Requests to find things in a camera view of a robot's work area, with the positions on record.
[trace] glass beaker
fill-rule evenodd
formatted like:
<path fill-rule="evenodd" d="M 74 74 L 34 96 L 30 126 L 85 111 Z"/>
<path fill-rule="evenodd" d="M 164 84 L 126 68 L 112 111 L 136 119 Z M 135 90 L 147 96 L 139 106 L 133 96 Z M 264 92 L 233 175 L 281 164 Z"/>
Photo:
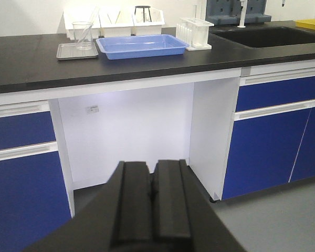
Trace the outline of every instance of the glass beaker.
<path fill-rule="evenodd" d="M 92 22 L 73 22 L 75 43 L 78 50 L 90 50 L 92 48 Z"/>

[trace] small label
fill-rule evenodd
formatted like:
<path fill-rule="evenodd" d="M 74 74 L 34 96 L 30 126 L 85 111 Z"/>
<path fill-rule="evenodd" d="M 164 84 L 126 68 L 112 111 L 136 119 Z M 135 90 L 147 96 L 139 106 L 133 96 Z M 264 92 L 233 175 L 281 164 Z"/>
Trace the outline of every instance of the small label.
<path fill-rule="evenodd" d="M 97 113 L 99 112 L 98 105 L 87 107 L 86 111 L 87 111 L 87 114 Z"/>

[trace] cabinet handle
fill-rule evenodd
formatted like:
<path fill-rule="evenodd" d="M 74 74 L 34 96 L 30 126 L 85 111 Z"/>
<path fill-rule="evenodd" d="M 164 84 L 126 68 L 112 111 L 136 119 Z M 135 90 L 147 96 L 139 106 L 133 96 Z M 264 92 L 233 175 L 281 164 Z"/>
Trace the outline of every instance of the cabinet handle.
<path fill-rule="evenodd" d="M 0 161 L 58 151 L 56 142 L 38 143 L 0 150 Z"/>
<path fill-rule="evenodd" d="M 272 114 L 280 114 L 280 113 L 285 113 L 285 112 L 290 112 L 290 111 L 306 109 L 310 107 L 311 106 L 309 102 L 302 102 L 298 104 L 290 103 L 290 104 L 266 107 L 266 108 L 261 108 L 261 109 L 251 109 L 251 110 L 236 112 L 235 121 L 256 118 L 256 117 L 264 117 L 264 116 L 268 116 Z"/>
<path fill-rule="evenodd" d="M 31 114 L 49 111 L 48 101 L 33 101 L 0 105 L 0 117 L 18 116 L 21 114 Z"/>
<path fill-rule="evenodd" d="M 254 75 L 248 77 L 242 77 L 240 80 L 240 86 L 248 86 L 266 82 L 273 81 L 282 81 L 282 80 L 290 80 L 290 79 L 299 79 L 305 77 L 315 76 L 315 68 L 310 69 L 299 69 L 299 70 L 291 70 L 285 72 L 274 72 L 274 73 L 264 73 L 261 75 Z"/>

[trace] blue cabinet door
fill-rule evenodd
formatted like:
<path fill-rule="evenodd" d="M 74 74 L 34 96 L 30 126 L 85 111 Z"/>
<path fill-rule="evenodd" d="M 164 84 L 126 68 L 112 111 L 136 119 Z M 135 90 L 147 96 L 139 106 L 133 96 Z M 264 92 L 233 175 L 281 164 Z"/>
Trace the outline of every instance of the blue cabinet door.
<path fill-rule="evenodd" d="M 0 251 L 21 251 L 70 218 L 58 152 L 0 161 Z"/>
<path fill-rule="evenodd" d="M 287 183 L 309 112 L 305 109 L 236 121 L 222 199 Z"/>
<path fill-rule="evenodd" d="M 290 181 L 312 176 L 315 176 L 315 108 L 311 110 Z"/>

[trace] laboratory bench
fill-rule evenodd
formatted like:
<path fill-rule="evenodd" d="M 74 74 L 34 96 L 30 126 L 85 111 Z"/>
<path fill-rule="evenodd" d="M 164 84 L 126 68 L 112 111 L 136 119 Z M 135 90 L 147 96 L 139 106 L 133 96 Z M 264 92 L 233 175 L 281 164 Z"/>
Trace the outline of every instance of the laboratory bench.
<path fill-rule="evenodd" d="M 0 37 L 0 246 L 65 223 L 73 191 L 106 183 L 121 160 L 153 172 L 185 159 L 213 200 L 315 176 L 315 43 L 248 48 L 209 34 L 212 50 L 57 60 L 69 42 Z"/>

